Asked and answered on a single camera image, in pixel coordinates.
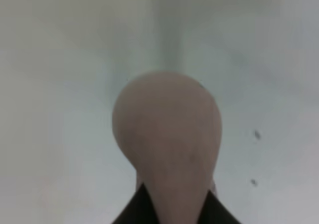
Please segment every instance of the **white wall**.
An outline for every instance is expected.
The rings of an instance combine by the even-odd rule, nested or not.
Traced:
[[[0,0],[1,223],[110,223],[135,187],[112,103],[164,62],[221,107],[216,183],[230,211],[319,221],[317,0],[162,1]]]

